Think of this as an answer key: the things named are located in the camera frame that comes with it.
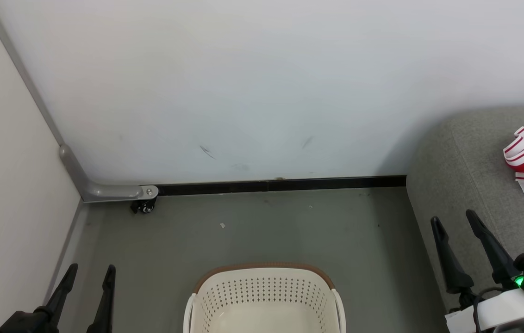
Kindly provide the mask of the cream perforated laundry basket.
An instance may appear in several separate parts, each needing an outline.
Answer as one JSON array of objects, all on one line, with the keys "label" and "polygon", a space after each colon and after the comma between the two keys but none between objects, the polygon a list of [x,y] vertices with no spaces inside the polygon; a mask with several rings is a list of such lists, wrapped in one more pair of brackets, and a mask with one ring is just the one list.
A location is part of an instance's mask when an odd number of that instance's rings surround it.
[{"label": "cream perforated laundry basket", "polygon": [[347,333],[345,310],[330,277],[299,263],[215,268],[196,284],[182,333]]}]

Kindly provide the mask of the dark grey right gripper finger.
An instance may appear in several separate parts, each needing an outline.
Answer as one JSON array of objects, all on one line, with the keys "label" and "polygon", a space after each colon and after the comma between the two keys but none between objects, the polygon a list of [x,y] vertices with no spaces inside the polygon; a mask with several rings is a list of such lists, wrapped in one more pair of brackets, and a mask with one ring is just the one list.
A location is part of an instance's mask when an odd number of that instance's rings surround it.
[{"label": "dark grey right gripper finger", "polygon": [[451,246],[449,236],[437,216],[431,218],[431,229],[437,249],[438,259],[442,270],[446,292],[449,294],[471,293],[474,282],[466,274],[456,258]]},{"label": "dark grey right gripper finger", "polygon": [[495,238],[476,211],[467,210],[466,217],[472,232],[480,240],[492,268],[492,278],[496,284],[516,285],[515,278],[522,272],[514,267],[514,261],[503,245]]}]

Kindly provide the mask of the grey fabric sofa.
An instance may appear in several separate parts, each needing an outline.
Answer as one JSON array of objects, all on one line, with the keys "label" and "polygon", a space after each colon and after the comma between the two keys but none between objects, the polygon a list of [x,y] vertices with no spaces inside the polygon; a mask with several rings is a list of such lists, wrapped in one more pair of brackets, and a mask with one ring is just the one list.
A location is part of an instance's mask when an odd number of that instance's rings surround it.
[{"label": "grey fabric sofa", "polygon": [[445,312],[459,302],[446,291],[432,217],[442,222],[453,253],[475,283],[475,293],[494,282],[467,210],[476,211],[513,258],[524,253],[524,194],[502,154],[521,126],[524,106],[461,112],[429,131],[413,156],[406,188]]}]

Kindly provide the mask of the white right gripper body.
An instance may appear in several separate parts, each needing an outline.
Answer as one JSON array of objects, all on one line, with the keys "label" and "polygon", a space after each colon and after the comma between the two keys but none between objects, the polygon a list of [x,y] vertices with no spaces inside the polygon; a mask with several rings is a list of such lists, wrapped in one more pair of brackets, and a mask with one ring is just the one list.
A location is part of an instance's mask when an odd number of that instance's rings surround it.
[{"label": "white right gripper body", "polygon": [[449,333],[524,333],[524,291],[501,293],[445,316]]}]

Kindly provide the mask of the grey metal partition frame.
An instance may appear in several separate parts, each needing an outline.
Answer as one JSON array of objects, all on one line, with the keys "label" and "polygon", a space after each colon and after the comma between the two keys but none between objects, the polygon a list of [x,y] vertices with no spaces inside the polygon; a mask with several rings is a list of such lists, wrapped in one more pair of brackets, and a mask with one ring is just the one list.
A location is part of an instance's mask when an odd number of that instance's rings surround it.
[{"label": "grey metal partition frame", "polygon": [[81,202],[153,198],[154,186],[91,180],[59,143],[37,105],[37,91],[0,30],[0,298],[31,290],[41,298],[60,270]]}]

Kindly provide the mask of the black baseboard strip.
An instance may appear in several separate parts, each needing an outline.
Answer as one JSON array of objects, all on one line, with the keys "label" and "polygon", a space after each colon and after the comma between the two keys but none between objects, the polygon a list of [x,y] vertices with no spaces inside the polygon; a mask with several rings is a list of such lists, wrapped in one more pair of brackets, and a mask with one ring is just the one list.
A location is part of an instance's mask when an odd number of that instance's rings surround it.
[{"label": "black baseboard strip", "polygon": [[271,179],[226,183],[159,184],[158,196],[217,195],[239,192],[311,191],[404,187],[406,175],[327,179]]}]

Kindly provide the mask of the black caster wheel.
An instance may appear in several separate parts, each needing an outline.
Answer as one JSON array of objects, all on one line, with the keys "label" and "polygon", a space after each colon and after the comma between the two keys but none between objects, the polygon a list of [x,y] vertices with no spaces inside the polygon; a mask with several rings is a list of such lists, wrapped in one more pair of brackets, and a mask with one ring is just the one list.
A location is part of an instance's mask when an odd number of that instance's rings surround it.
[{"label": "black caster wheel", "polygon": [[137,200],[131,203],[130,209],[134,214],[148,214],[153,211],[154,207],[156,206],[156,201],[156,197],[150,200]]}]

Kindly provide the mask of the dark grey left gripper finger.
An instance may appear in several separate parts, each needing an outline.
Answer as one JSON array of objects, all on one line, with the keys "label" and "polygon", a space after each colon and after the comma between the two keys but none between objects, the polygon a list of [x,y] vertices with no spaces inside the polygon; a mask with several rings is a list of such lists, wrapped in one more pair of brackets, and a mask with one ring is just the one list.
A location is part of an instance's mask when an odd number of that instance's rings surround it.
[{"label": "dark grey left gripper finger", "polygon": [[35,313],[44,314],[48,320],[59,320],[62,314],[68,294],[71,292],[75,283],[75,278],[78,271],[78,264],[71,264],[53,291],[48,302],[44,306],[40,306],[35,310]]},{"label": "dark grey left gripper finger", "polygon": [[116,268],[110,264],[102,282],[100,303],[93,323],[87,328],[87,333],[112,333],[115,280]]}]

